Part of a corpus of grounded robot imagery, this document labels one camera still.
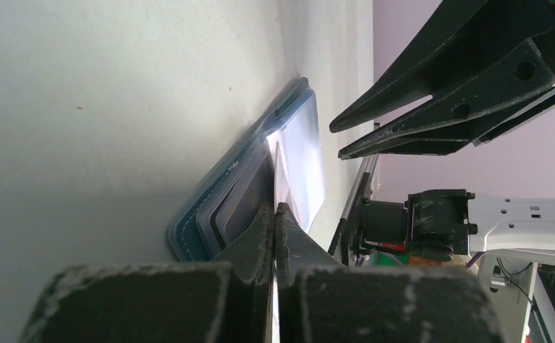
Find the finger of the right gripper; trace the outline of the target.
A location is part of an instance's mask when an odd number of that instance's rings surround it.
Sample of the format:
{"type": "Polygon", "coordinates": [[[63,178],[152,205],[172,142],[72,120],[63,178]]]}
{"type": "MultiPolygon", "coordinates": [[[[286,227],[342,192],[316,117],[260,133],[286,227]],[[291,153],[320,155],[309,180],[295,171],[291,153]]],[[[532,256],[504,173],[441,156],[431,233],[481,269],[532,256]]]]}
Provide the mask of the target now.
{"type": "MultiPolygon", "coordinates": [[[[555,41],[547,46],[555,48],[555,41]]],[[[555,94],[555,53],[522,41],[477,76],[341,149],[338,157],[452,154],[555,94]]]]}
{"type": "MultiPolygon", "coordinates": [[[[555,41],[555,1],[443,1],[409,45],[365,94],[331,123],[340,132],[421,98],[426,102],[485,71],[522,41],[541,50],[555,41]]],[[[520,111],[493,131],[504,132],[555,106],[555,94],[520,111]]]]}

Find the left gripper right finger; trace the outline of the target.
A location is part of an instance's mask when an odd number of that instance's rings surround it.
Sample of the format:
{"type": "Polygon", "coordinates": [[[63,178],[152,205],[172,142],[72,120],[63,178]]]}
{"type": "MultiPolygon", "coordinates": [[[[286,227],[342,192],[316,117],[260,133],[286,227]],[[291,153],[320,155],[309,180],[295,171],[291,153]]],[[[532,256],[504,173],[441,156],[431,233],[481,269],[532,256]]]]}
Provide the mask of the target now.
{"type": "Polygon", "coordinates": [[[347,267],[305,233],[286,203],[275,213],[283,342],[502,342],[476,278],[452,267],[347,267]]]}

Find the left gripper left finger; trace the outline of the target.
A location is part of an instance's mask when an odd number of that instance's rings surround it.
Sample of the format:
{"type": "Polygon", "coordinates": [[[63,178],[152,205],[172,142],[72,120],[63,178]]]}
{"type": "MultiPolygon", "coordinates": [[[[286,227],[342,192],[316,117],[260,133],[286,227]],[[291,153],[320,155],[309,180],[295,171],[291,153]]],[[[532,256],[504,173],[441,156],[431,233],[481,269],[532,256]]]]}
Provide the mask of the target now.
{"type": "Polygon", "coordinates": [[[41,293],[21,342],[270,342],[274,208],[204,263],[69,267],[41,293]]]}

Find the blue leather card holder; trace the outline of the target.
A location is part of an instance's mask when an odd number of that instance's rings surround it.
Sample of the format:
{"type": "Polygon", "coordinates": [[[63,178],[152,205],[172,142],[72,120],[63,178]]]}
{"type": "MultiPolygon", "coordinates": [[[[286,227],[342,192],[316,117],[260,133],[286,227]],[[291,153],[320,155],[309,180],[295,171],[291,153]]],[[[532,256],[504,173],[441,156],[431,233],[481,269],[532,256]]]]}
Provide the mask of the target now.
{"type": "Polygon", "coordinates": [[[326,190],[319,115],[306,77],[290,83],[269,109],[203,178],[166,240],[179,262],[207,262],[249,227],[275,180],[287,188],[299,226],[309,232],[326,190]]]}

